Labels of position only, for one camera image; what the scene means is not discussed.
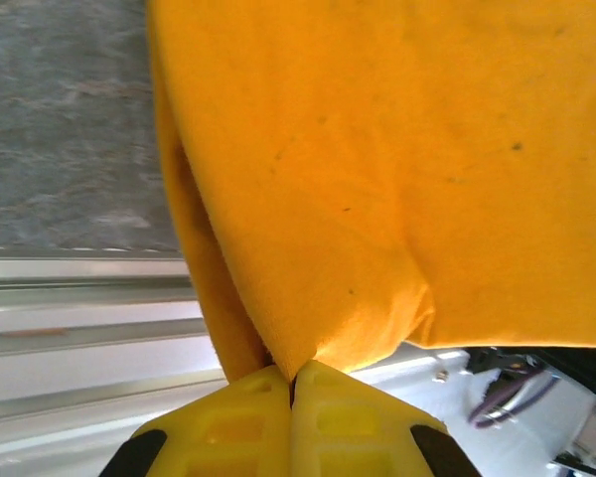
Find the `cable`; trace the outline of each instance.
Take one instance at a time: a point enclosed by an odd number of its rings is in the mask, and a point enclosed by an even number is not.
[[[470,415],[468,416],[468,422],[473,424],[478,429],[485,429],[495,424],[505,422],[511,417],[519,415],[521,412],[535,405],[537,402],[543,399],[543,397],[547,395],[547,393],[549,393],[554,388],[554,386],[556,386],[556,383],[558,383],[559,381],[559,377],[552,377],[551,380],[549,380],[549,382],[538,391],[538,393],[526,399],[524,402],[516,405],[514,408],[500,409],[502,414],[497,417],[489,416],[489,414],[492,411],[497,410],[497,407],[499,406],[500,402],[507,401],[509,398],[514,396],[523,386],[525,386],[528,381],[537,377],[542,372],[542,368],[533,369],[525,375],[516,379],[514,382],[507,385],[505,388],[498,390],[497,392],[485,398],[470,413]]]

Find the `yellow fabric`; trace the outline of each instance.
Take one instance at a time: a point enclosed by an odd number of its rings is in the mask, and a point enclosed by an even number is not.
[[[596,347],[596,2],[153,0],[159,148],[225,372]]]

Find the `gray floor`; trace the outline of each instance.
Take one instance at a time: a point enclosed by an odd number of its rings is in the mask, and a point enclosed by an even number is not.
[[[177,249],[143,0],[0,0],[0,246]]]

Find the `yellow plastic object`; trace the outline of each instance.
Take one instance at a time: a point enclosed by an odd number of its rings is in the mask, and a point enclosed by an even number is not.
[[[100,477],[455,475],[479,476],[440,421],[312,361],[293,405],[268,367],[146,423]]]

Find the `yellow towel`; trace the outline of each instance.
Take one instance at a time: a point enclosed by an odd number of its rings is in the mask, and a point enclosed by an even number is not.
[[[596,347],[596,1],[153,0],[181,247],[230,379]]]

